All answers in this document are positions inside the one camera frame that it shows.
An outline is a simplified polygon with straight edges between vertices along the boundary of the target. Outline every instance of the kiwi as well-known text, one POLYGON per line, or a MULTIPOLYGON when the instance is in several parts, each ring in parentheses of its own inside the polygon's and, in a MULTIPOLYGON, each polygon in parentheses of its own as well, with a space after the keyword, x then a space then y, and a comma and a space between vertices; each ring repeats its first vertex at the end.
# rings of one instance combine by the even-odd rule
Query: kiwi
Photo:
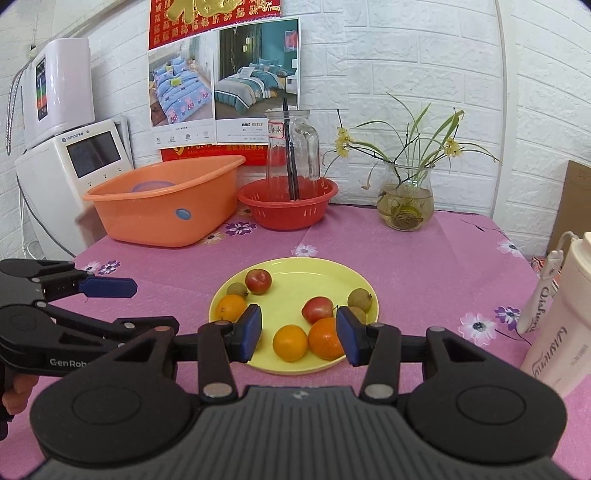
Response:
POLYGON ((236 282, 228 287, 226 295, 240 295, 245 299, 248 295, 248 289, 244 283, 236 282))
POLYGON ((355 315, 361 323, 364 325, 367 324, 368 316, 363 310, 361 310, 359 307, 349 307, 349 310, 351 310, 351 313, 355 315))
POLYGON ((349 307, 358 307, 365 313, 369 312, 371 308, 371 294, 364 288, 356 288, 350 294, 347 299, 347 305, 349 307))

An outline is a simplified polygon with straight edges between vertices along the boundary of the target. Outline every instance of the table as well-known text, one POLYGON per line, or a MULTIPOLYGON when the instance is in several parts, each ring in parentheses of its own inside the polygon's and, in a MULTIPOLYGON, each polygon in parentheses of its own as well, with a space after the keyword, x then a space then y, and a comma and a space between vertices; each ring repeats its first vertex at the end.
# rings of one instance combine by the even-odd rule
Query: table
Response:
MULTIPOLYGON (((258 262, 293 255, 326 258, 359 272, 376 291, 380 321, 398 326, 404 334, 424 335, 429 326, 439 325, 470 336, 471 324, 480 316, 490 336, 479 335, 473 341, 486 350, 519 366, 528 349, 526 342, 504 335, 517 338, 511 329, 514 313, 533 291, 536 274, 490 219, 451 212, 436 212, 422 230, 402 233, 386 227, 375 210, 331 206, 324 219, 308 230, 274 232, 256 225, 247 210, 239 210, 190 247, 156 249, 104 238, 79 255, 76 267, 132 277, 138 283, 137 295, 133 299, 78 295, 57 303, 107 321, 174 315, 180 333, 192 333, 207 321, 212 296, 229 277, 258 262)), ((179 366, 177 382, 186 391, 196 391, 196 371, 195 364, 179 366)), ((242 364, 232 364, 232 371, 239 388, 351 385, 358 390, 365 368, 342 362, 300 377, 265 374, 242 364)), ((401 392, 411 391, 421 380, 419 365, 404 365, 401 392)), ((53 381, 42 378, 33 398, 53 381)), ((588 378, 566 400, 569 422, 554 456, 575 478, 591 477, 591 416, 586 414, 590 398, 588 378)), ((15 418, 9 437, 0 443, 0 474, 19 478, 42 461, 26 411, 15 418)))

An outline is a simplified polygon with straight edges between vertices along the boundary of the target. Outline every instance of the orange plastic basin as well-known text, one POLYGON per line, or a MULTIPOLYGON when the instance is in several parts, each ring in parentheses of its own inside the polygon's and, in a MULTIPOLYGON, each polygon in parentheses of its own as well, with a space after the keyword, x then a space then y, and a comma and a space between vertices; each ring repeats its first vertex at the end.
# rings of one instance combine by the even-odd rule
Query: orange plastic basin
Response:
POLYGON ((236 210, 240 155, 187 158, 124 173, 90 189, 109 236, 156 247, 191 245, 236 210), (138 186, 169 184, 154 190, 138 186))

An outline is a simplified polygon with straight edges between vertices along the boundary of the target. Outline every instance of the red banner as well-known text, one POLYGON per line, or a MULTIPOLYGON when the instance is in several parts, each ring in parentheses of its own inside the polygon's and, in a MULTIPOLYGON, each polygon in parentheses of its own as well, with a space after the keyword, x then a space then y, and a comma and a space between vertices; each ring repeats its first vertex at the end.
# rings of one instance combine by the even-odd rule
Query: red banner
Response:
POLYGON ((179 158, 205 157, 210 155, 243 155, 245 167, 260 167, 267 164, 266 145, 195 145, 194 147, 165 148, 160 150, 162 161, 179 158))
POLYGON ((281 15, 281 0, 236 0, 238 6, 233 11, 204 17, 200 12, 213 11, 208 3, 210 0, 152 0, 148 49, 214 28, 281 15))

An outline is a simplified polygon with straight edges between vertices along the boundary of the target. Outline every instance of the cable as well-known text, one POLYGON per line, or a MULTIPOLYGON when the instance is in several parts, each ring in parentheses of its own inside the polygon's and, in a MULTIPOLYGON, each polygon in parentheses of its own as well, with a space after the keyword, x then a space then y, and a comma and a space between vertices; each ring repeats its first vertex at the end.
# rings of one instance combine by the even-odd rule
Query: cable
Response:
POLYGON ((63 246, 61 243, 59 243, 59 241, 57 241, 57 240, 56 240, 56 238, 55 238, 55 237, 54 237, 54 236, 53 236, 51 233, 49 233, 49 231, 47 230, 47 228, 45 228, 45 225, 43 225, 43 224, 41 223, 41 221, 39 220, 39 218, 37 218, 37 215, 35 215, 35 212, 33 212, 33 209, 31 208, 31 205, 29 205, 29 202, 28 202, 28 200, 27 200, 27 196, 25 195, 25 192, 24 192, 24 191, 23 191, 23 189, 22 189, 22 186, 21 186, 21 181, 19 180, 19 178, 18 178, 18 175, 17 175, 17 185, 18 185, 18 189, 19 189, 19 190, 20 190, 20 192, 21 192, 22 199, 23 199, 23 200, 25 200, 25 205, 27 205, 27 208, 29 209, 29 213, 31 214, 31 216, 32 216, 32 217, 35 219, 35 221, 36 221, 36 222, 37 222, 37 223, 38 223, 38 224, 41 226, 41 228, 43 228, 43 231, 44 231, 44 232, 47 234, 47 236, 48 236, 49 238, 51 238, 51 240, 53 240, 53 242, 54 242, 54 243, 55 243, 55 244, 56 244, 58 247, 60 247, 60 248, 61 248, 61 249, 62 249, 64 252, 66 252, 66 253, 67 253, 68 255, 70 255, 72 258, 75 258, 76 256, 75 256, 75 255, 74 255, 72 252, 70 252, 70 251, 69 251, 69 250, 68 250, 66 247, 64 247, 64 246, 63 246))
POLYGON ((25 246, 25 206, 24 206, 24 196, 22 195, 22 190, 18 191, 18 214, 21 217, 21 246, 22 246, 22 254, 26 258, 27 255, 31 257, 33 260, 43 260, 43 258, 37 258, 35 255, 31 253, 31 245, 37 242, 40 244, 39 240, 31 240, 25 246))

